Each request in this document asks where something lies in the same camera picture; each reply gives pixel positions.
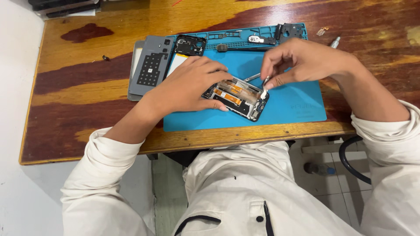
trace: black button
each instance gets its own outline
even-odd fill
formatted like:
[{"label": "black button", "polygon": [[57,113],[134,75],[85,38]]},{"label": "black button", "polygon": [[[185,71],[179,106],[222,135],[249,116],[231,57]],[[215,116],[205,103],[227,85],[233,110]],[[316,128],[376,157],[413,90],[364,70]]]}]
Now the black button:
[{"label": "black button", "polygon": [[262,217],[261,215],[257,216],[257,222],[263,222],[263,221],[264,221],[264,217]]}]

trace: black hose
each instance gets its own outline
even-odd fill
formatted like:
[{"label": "black hose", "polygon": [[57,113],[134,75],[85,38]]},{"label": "black hose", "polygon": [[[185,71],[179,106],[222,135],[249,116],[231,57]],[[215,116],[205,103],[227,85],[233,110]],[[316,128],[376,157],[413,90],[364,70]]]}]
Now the black hose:
[{"label": "black hose", "polygon": [[346,148],[348,146],[350,146],[351,144],[358,142],[358,141],[362,141],[363,138],[360,137],[359,135],[356,135],[352,138],[349,138],[348,140],[344,141],[339,149],[339,156],[340,156],[340,160],[341,163],[343,163],[344,167],[350,172],[352,173],[352,175],[356,176],[356,178],[358,178],[359,180],[368,183],[368,184],[372,184],[372,181],[370,180],[370,178],[366,177],[365,175],[361,174],[359,171],[355,170],[350,163],[347,161],[346,158]]}]

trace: wooden table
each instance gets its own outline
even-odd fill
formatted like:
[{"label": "wooden table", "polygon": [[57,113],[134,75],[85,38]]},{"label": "wooden table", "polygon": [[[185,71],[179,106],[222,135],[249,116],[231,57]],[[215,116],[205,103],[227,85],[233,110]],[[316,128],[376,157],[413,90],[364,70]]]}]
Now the wooden table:
[{"label": "wooden table", "polygon": [[[305,22],[309,39],[351,52],[397,98],[420,106],[419,0],[150,0],[108,3],[96,16],[45,22],[19,162],[80,159],[89,135],[134,105],[126,98],[134,42],[169,35]],[[323,36],[316,32],[328,27]],[[110,58],[103,61],[102,55]],[[324,122],[164,132],[140,153],[353,133],[350,107],[331,80],[320,81]]]}]

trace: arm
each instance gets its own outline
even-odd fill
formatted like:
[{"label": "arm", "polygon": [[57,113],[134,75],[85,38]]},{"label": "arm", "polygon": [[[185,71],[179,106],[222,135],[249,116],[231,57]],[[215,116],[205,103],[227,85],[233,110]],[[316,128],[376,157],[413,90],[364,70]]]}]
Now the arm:
[{"label": "arm", "polygon": [[190,57],[114,127],[93,132],[83,158],[61,189],[64,235],[152,235],[119,194],[119,182],[146,136],[165,115],[206,108],[227,110],[220,101],[201,98],[212,84],[232,79],[226,71],[206,57]]},{"label": "arm", "polygon": [[420,110],[397,100],[352,55],[291,39],[266,52],[266,88],[330,76],[353,110],[352,125],[368,148],[373,193],[363,212],[365,235],[420,232]]},{"label": "arm", "polygon": [[266,52],[261,78],[266,88],[330,76],[339,85],[353,113],[368,121],[407,121],[408,110],[353,55],[302,39],[290,39]]}]

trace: tiled floor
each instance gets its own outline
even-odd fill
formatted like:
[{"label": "tiled floor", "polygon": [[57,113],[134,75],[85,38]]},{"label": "tiled floor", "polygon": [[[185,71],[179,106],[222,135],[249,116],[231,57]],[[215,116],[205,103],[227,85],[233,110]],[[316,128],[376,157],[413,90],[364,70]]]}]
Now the tiled floor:
[{"label": "tiled floor", "polygon": [[[301,147],[326,144],[326,137],[296,140],[289,151],[295,181],[342,220],[360,230],[364,203],[372,192],[371,185],[351,175],[341,164],[338,153],[301,152]],[[356,170],[370,176],[365,152],[346,152],[346,156]],[[303,170],[306,162],[325,163],[335,168],[336,174],[308,174]],[[156,236],[169,236],[187,207],[182,166],[159,154],[159,159],[152,161],[152,172],[156,195]]]}]

